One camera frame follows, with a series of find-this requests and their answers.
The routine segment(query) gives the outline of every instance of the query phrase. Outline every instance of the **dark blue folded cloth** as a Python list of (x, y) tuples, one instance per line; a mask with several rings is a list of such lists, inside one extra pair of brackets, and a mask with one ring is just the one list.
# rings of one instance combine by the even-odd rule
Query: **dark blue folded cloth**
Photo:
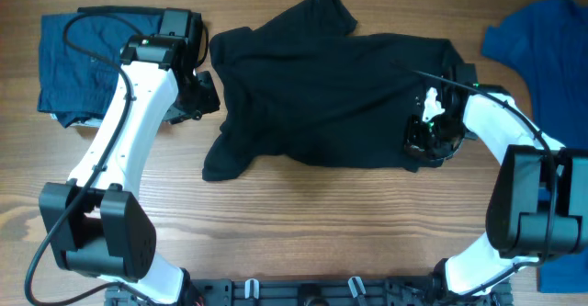
[[(40, 95), (37, 110), (53, 113), (68, 127), (76, 121), (104, 118), (119, 79), (117, 71), (65, 46), (63, 28), (77, 13), (41, 18), (39, 44)], [(115, 14), (143, 34), (157, 33), (161, 15)], [(71, 42), (120, 63), (120, 49), (134, 31), (108, 17), (76, 21), (68, 32)]]
[[(535, 123), (570, 148), (588, 149), (588, 7), (544, 0), (489, 27), (482, 54), (515, 69)], [(541, 292), (588, 291), (588, 250), (545, 264)]]

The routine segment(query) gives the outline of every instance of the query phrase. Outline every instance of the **cable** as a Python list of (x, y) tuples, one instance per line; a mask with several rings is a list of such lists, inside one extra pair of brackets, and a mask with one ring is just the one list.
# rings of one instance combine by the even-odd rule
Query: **cable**
[(400, 63), (391, 62), (391, 64), (393, 66), (402, 68), (406, 71), (409, 71), (409, 72), (412, 72), (415, 74), (419, 74), (421, 76), (425, 76), (428, 78), (432, 78), (432, 79), (435, 79), (437, 81), (441, 81), (441, 82), (448, 84), (448, 85), (453, 85), (453, 86), (456, 86), (456, 87), (459, 87), (462, 89), (466, 89), (466, 90), (470, 91), (471, 93), (485, 96), (486, 98), (490, 99), (491, 101), (493, 101), (497, 104), (500, 104), (504, 109), (510, 111), (517, 118), (519, 118), (526, 125), (526, 127), (531, 131), (531, 133), (533, 133), (533, 137), (535, 137), (535, 139), (538, 140), (539, 143), (541, 144), (541, 146), (543, 147), (543, 149), (545, 151), (545, 155), (548, 160), (548, 170), (549, 170), (549, 183), (548, 184), (549, 184), (549, 189), (551, 191), (551, 199), (549, 201), (548, 224), (547, 224), (547, 229), (546, 229), (544, 249), (543, 249), (543, 253), (541, 254), (541, 257), (539, 258), (539, 260), (537, 262), (525, 261), (525, 262), (520, 262), (518, 264), (514, 264), (511, 268), (509, 268), (507, 271), (502, 273), (499, 277), (497, 277), (497, 278), (495, 278), (485, 284), (482, 284), (481, 286), (477, 287), (476, 289), (474, 289), (464, 295), (460, 295), (458, 298), (455, 298), (455, 299), (449, 301), (448, 303), (445, 303), (442, 305), (444, 305), (444, 306), (449, 305), (450, 303), (456, 302), (460, 299), (465, 299), (467, 297), (471, 297), (480, 291), (483, 291), (483, 290), (485, 290), (495, 284), (500, 283), (502, 280), (508, 278), (513, 273), (516, 273), (523, 266), (542, 266), (543, 264), (545, 264), (545, 262), (548, 260), (549, 251), (550, 251), (550, 247), (551, 247), (551, 238), (553, 235), (553, 226), (554, 226), (553, 217), (555, 216), (555, 208), (556, 208), (557, 200), (558, 200), (558, 174), (557, 174), (556, 165), (555, 165), (555, 158), (553, 156), (553, 153), (549, 149), (547, 142), (541, 136), (542, 132), (540, 130), (538, 130), (533, 125), (533, 123), (531, 123), (531, 121), (529, 121), (529, 119), (523, 113), (521, 113), (518, 110), (511, 107), (508, 104), (508, 102), (506, 102), (505, 100), (502, 101), (502, 100), (498, 99), (497, 97), (492, 96), (492, 95), (486, 93), (485, 91), (482, 91), (474, 86), (463, 85), (459, 82), (447, 80), (446, 78), (439, 77), (439, 76), (436, 76), (433, 74), (429, 74), (429, 73), (425, 73), (425, 72), (421, 72), (421, 71), (416, 71), (416, 70), (407, 68)]
[(133, 26), (129, 21), (127, 21), (121, 17), (117, 17), (117, 16), (110, 15), (107, 13), (87, 13), (87, 14), (79, 15), (79, 16), (71, 19), (65, 25), (65, 28), (63, 29), (63, 42), (67, 46), (69, 46), (70, 48), (72, 48), (76, 51), (79, 51), (83, 54), (86, 54), (92, 58), (95, 58), (96, 60), (98, 60), (100, 62), (103, 62), (103, 63), (109, 65), (110, 67), (114, 68), (120, 74), (120, 76), (122, 77), (122, 80), (125, 84), (125, 87), (127, 89), (127, 95), (125, 96), (125, 105), (124, 105), (124, 108), (122, 109), (122, 114), (120, 115), (119, 123), (117, 124), (117, 127), (114, 129), (114, 132), (112, 133), (112, 137), (110, 137), (110, 140), (108, 141), (107, 146), (104, 149), (104, 152), (100, 156), (98, 163), (94, 166), (94, 168), (93, 168), (94, 172), (92, 172), (92, 175), (88, 178), (87, 182), (80, 189), (80, 192), (78, 192), (78, 194), (75, 196), (75, 198), (72, 200), (72, 202), (63, 211), (63, 213), (59, 217), (59, 219), (51, 227), (51, 229), (47, 233), (47, 236), (45, 236), (45, 239), (43, 239), (43, 241), (41, 242), (39, 249), (37, 249), (37, 252), (33, 256), (32, 260), (30, 262), (30, 265), (28, 267), (27, 276), (25, 277), (25, 296), (27, 297), (28, 302), (30, 302), (33, 305), (37, 305), (37, 306), (63, 306), (63, 305), (69, 305), (73, 302), (82, 300), (88, 296), (91, 296), (91, 295), (99, 292), (100, 290), (112, 288), (112, 287), (118, 287), (119, 289), (125, 289), (126, 291), (128, 291), (134, 295), (137, 295), (138, 297), (140, 297), (144, 300), (147, 300), (147, 302), (153, 303), (152, 301), (150, 301), (150, 299), (147, 296), (144, 296), (139, 291), (137, 291), (131, 287), (128, 287), (123, 283), (118, 283), (118, 282), (106, 283), (106, 284), (103, 284), (103, 285), (98, 286), (96, 288), (90, 289), (89, 291), (84, 292), (84, 293), (77, 295), (73, 298), (70, 298), (68, 300), (55, 301), (55, 302), (44, 302), (44, 301), (37, 300), (35, 298), (35, 296), (33, 295), (33, 291), (32, 291), (32, 281), (33, 281), (33, 276), (35, 275), (35, 270), (37, 269), (37, 266), (39, 265), (40, 258), (43, 256), (43, 253), (47, 249), (47, 246), (49, 246), (51, 239), (53, 238), (55, 233), (61, 228), (61, 226), (63, 225), (65, 220), (67, 220), (69, 215), (74, 210), (77, 210), (80, 207), (80, 205), (82, 204), (82, 201), (85, 199), (85, 195), (87, 193), (87, 190), (94, 184), (94, 182), (96, 181), (96, 179), (98, 178), (100, 173), (104, 169), (106, 169), (105, 163), (106, 163), (108, 157), (110, 156), (110, 153), (112, 152), (112, 148), (114, 147), (114, 145), (116, 144), (116, 142), (119, 138), (120, 132), (122, 131), (122, 128), (125, 124), (127, 116), (129, 115), (130, 102), (132, 101), (132, 86), (130, 85), (129, 76), (122, 70), (122, 68), (120, 68), (120, 66), (118, 66), (116, 63), (112, 62), (109, 58), (107, 58), (105, 56), (91, 52), (89, 50), (86, 50), (86, 49), (78, 46), (78, 45), (71, 43), (69, 41), (69, 39), (67, 38), (67, 33), (68, 33), (70, 27), (76, 21), (83, 19), (83, 18), (86, 18), (86, 17), (113, 18), (113, 19), (116, 19), (116, 20), (124, 23), (125, 25), (129, 26), (136, 33), (142, 35), (141, 31), (138, 28), (136, 28), (135, 26)]
[(200, 67), (200, 65), (202, 63), (204, 63), (204, 61), (206, 60), (206, 56), (209, 53), (209, 29), (206, 27), (206, 25), (204, 24), (204, 22), (202, 22), (202, 28), (204, 29), (204, 34), (205, 34), (205, 47), (204, 47), (204, 55), (202, 56), (202, 59), (200, 59), (199, 61), (196, 62), (196, 67), (198, 68)]

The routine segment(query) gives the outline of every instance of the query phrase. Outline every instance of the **shirt sleeve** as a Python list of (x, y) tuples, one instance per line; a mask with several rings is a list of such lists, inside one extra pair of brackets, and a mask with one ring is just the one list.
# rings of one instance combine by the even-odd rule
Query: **shirt sleeve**
[(303, 0), (254, 31), (264, 40), (300, 40), (311, 37), (343, 37), (357, 21), (341, 0)]

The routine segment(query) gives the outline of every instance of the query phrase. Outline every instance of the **wooden table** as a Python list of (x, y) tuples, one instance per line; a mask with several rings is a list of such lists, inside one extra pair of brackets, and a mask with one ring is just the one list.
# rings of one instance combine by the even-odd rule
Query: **wooden table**
[[(36, 111), (40, 16), (78, 6), (173, 6), (201, 12), (211, 35), (263, 25), (300, 0), (0, 0), (0, 305), (25, 304), (23, 278), (45, 234), (45, 182), (63, 182), (93, 130), (64, 130)], [(396, 32), (451, 39), (479, 78), (504, 85), (531, 114), (525, 83), (481, 56), (485, 29), (536, 0), (343, 0), (357, 35)], [(579, 0), (586, 4), (588, 0)], [(209, 61), (202, 69), (211, 70)], [(215, 83), (222, 94), (222, 84)], [(147, 161), (141, 204), (157, 227), (157, 250), (194, 278), (366, 278), (425, 274), (484, 232), (499, 166), (468, 142), (439, 169), (309, 167), (261, 157), (236, 180), (206, 183), (204, 157), (226, 116), (164, 126)], [(535, 270), (513, 279), (517, 305), (580, 305), (588, 295), (537, 293)], [(41, 261), (35, 291), (58, 300), (98, 282)], [(102, 294), (85, 300), (100, 303)]]

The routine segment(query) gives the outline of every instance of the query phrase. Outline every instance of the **navy blue fabric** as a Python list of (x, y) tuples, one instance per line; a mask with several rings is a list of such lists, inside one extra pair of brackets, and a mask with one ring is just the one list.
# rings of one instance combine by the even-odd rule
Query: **navy blue fabric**
[[(117, 71), (94, 58), (65, 46), (63, 28), (78, 14), (49, 15), (41, 18), (39, 44), (40, 95), (37, 110), (54, 113), (68, 127), (76, 121), (104, 118), (119, 79)], [(117, 14), (143, 34), (157, 33), (161, 16)], [(68, 38), (90, 51), (120, 63), (120, 48), (134, 31), (107, 17), (77, 21)]]
[[(588, 149), (588, 7), (536, 2), (489, 27), (482, 54), (525, 79), (539, 128), (567, 147)], [(588, 250), (545, 264), (539, 290), (588, 291)]]

